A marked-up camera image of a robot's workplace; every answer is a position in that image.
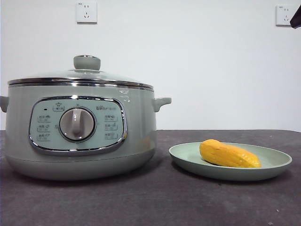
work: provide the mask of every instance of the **control panel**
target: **control panel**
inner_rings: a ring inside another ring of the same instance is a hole
[[[32,143],[63,152],[105,150],[127,135],[122,104],[104,97],[49,97],[38,101],[29,128]]]

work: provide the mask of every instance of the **yellow food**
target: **yellow food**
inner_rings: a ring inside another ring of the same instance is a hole
[[[261,167],[258,157],[240,147],[227,145],[218,140],[205,140],[199,146],[203,159],[220,166]]]

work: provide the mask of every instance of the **table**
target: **table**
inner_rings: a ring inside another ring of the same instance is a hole
[[[205,139],[270,147],[292,156],[276,178],[231,182],[189,173],[171,146]],[[5,143],[3,132],[1,145]],[[130,173],[46,181],[14,172],[1,149],[2,226],[299,226],[301,133],[286,130],[159,130],[153,158]]]

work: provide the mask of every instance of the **wall outlet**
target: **wall outlet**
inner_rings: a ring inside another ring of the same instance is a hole
[[[298,6],[294,5],[278,5],[276,6],[276,25],[291,26],[290,21],[297,11]]]
[[[76,5],[77,23],[97,23],[97,2],[80,1]]]

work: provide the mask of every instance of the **cooker base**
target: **cooker base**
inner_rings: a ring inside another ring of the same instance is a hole
[[[155,149],[130,156],[71,162],[41,162],[20,160],[6,156],[10,166],[17,172],[46,180],[87,180],[104,178],[132,171],[145,164],[155,153]]]

